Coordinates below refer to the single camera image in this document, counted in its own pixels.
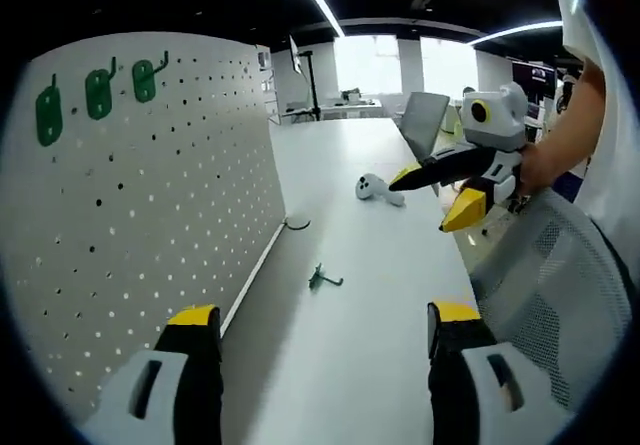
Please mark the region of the person's right hand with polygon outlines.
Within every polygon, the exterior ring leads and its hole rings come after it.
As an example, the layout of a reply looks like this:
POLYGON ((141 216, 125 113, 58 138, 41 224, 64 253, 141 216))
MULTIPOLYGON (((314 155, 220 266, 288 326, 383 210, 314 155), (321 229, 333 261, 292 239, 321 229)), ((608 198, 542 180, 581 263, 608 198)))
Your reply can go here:
POLYGON ((562 174, 558 151, 548 140, 527 144, 521 151, 520 184, 517 193, 521 197, 551 186, 562 174))

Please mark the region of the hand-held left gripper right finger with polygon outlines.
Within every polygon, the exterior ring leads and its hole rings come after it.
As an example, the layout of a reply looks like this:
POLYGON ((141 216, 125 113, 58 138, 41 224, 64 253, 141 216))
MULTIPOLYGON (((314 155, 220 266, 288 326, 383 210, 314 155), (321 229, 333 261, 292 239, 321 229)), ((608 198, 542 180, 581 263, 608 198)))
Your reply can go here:
POLYGON ((549 376, 473 307, 430 302, 427 319, 435 444, 549 444, 571 421, 549 376))

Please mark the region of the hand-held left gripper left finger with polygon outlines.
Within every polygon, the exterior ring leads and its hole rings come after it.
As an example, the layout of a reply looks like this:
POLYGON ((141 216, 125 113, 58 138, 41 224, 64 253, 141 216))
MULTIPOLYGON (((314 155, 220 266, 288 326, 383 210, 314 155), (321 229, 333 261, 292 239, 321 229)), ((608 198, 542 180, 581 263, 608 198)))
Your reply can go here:
POLYGON ((223 378, 220 310, 186 308, 152 349, 105 383, 82 426, 92 444, 220 444, 223 378))

